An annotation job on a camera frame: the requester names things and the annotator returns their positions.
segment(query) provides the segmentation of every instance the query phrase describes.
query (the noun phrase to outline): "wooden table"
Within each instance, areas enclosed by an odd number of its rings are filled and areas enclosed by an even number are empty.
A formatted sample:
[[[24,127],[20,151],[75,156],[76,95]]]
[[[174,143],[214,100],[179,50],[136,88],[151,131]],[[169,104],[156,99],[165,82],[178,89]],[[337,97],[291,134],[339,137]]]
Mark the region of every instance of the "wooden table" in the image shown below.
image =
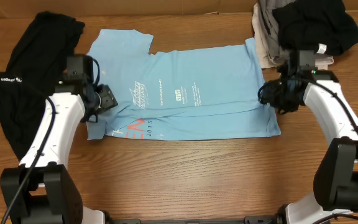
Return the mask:
[[[358,23],[358,12],[351,12]],[[100,29],[153,34],[151,53],[243,44],[252,37],[251,14],[81,17],[76,48],[87,53]],[[0,71],[31,19],[0,19]],[[358,44],[330,66],[358,115]],[[266,79],[277,78],[274,70]],[[89,208],[114,218],[142,220],[243,218],[273,214],[312,191],[328,145],[308,108],[278,117],[281,136],[215,141],[87,141],[81,124],[68,170]],[[0,125],[0,175],[18,162]],[[0,190],[0,219],[6,209]]]

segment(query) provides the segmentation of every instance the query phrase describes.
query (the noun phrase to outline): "shirt sleeve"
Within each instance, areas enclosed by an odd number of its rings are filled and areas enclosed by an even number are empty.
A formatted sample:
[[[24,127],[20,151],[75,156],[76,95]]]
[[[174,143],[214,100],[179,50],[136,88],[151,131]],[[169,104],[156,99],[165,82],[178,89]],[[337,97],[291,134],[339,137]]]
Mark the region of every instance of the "shirt sleeve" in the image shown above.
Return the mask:
[[[122,58],[149,54],[153,35],[136,30],[100,30],[89,55],[95,58]]]
[[[86,129],[88,130],[88,140],[102,139],[105,134],[106,122],[98,121],[97,123],[86,123]]]

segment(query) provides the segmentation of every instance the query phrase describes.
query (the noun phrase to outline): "beige cloth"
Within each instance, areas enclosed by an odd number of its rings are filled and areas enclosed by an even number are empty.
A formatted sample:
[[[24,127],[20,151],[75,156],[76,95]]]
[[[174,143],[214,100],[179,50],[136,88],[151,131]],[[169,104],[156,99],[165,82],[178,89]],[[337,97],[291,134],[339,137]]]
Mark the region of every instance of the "beige cloth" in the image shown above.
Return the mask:
[[[281,65],[274,63],[269,57],[269,47],[267,45],[267,38],[262,32],[262,25],[259,21],[259,3],[254,5],[254,15],[252,15],[252,27],[254,28],[254,39],[256,43],[256,53],[258,55],[261,68],[272,68]],[[328,70],[328,65],[334,63],[334,57],[325,54],[316,54],[316,66],[318,69]]]

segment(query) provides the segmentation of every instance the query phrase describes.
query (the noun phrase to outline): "metal bracket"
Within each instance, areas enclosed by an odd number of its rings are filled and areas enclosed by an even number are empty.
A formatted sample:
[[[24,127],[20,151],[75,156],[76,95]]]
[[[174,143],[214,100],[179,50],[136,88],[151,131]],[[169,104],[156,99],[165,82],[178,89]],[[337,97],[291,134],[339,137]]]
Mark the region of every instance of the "metal bracket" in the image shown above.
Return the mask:
[[[142,224],[140,220],[112,220],[111,224]]]
[[[244,219],[161,220],[146,221],[143,224],[244,224]]]
[[[244,219],[244,224],[276,224],[275,219],[273,215],[247,216]]]

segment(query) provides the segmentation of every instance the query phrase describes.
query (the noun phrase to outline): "folded shirt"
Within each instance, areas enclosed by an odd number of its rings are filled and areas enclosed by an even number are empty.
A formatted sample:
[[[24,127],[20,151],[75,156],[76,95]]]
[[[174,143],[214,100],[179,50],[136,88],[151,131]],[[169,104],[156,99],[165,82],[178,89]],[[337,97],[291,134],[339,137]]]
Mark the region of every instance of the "folded shirt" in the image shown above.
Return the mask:
[[[280,134],[273,108],[257,99],[264,79],[254,39],[155,55],[149,54],[152,39],[136,30],[101,30],[92,44],[89,55],[100,64],[100,82],[110,86],[118,106],[101,114],[98,123],[88,123],[88,139]]]

